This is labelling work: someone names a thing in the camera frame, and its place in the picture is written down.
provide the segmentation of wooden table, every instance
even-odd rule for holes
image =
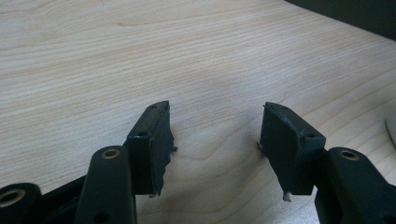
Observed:
[[[48,192],[169,100],[178,152],[139,223],[318,223],[257,150],[266,101],[396,184],[396,42],[285,1],[0,1],[0,186]]]

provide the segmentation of table surface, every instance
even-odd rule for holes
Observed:
[[[86,174],[162,100],[178,152],[139,223],[318,223],[256,147],[267,101],[396,184],[392,40],[279,0],[0,1],[1,187]]]

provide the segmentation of light wood tabletop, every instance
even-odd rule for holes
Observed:
[[[395,41],[281,0],[0,1],[0,187],[85,175],[163,100],[178,151],[141,224],[318,223],[257,149],[267,101],[396,184]]]

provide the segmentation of black object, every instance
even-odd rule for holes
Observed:
[[[161,194],[176,151],[169,102],[149,106],[122,147],[93,154],[83,176],[45,195],[35,184],[0,189],[0,223],[136,223],[136,194]]]
[[[324,149],[325,137],[283,105],[266,103],[260,151],[268,158],[284,200],[318,193],[320,223],[396,223],[396,190],[356,150]]]
[[[396,40],[395,0],[286,0],[361,29]]]

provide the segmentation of wood grain surface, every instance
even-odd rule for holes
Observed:
[[[256,147],[266,101],[396,184],[396,42],[280,0],[0,1],[0,187],[48,192],[169,100],[178,152],[144,223],[318,223]]]

